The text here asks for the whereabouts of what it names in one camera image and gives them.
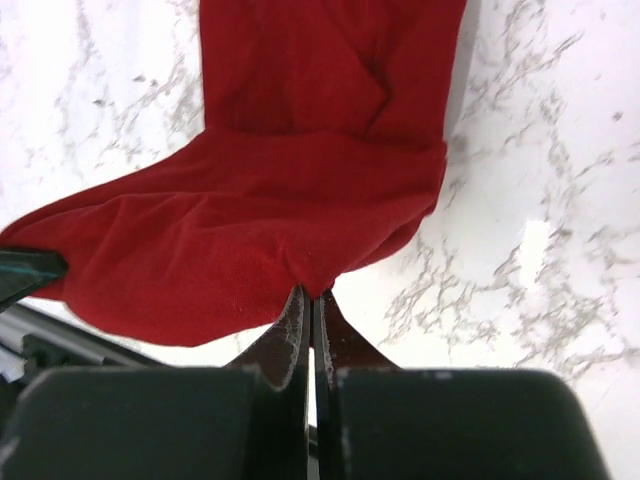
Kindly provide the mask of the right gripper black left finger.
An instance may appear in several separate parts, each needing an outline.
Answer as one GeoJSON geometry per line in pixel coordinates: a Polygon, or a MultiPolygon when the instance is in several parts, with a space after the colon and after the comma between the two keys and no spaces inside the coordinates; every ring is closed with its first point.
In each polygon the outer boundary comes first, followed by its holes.
{"type": "Polygon", "coordinates": [[[308,297],[223,367],[59,367],[19,396],[5,479],[303,479],[308,297]]]}

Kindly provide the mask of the aluminium rail frame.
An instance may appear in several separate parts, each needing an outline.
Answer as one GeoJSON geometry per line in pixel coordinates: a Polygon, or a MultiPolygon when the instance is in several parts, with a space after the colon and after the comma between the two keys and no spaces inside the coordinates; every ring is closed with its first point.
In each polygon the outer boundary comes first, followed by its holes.
{"type": "Polygon", "coordinates": [[[158,366],[150,357],[22,305],[1,313],[1,375],[29,383],[48,368],[158,366]]]}

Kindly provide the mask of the red t shirt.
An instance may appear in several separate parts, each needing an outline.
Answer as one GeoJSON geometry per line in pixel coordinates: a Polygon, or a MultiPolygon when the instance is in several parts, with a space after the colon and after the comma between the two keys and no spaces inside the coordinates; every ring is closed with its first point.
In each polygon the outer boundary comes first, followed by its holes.
{"type": "Polygon", "coordinates": [[[5,247],[60,253],[39,296],[110,334],[198,346],[274,322],[296,286],[406,245],[436,207],[461,1],[204,1],[205,127],[42,207],[5,247]]]}

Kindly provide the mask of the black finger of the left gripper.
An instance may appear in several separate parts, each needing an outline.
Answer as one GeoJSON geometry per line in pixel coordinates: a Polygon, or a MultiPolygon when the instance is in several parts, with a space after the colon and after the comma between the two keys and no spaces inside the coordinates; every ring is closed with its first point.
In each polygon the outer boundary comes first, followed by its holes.
{"type": "Polygon", "coordinates": [[[55,251],[28,248],[1,250],[1,305],[19,300],[63,277],[68,264],[55,251]]]}

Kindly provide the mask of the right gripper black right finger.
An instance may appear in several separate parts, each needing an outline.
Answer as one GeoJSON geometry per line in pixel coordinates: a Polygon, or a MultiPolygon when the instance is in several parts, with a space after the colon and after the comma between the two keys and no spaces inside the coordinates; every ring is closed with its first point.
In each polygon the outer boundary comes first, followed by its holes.
{"type": "Polygon", "coordinates": [[[313,304],[317,458],[323,479],[606,479],[573,391],[508,368],[403,369],[313,304]]]}

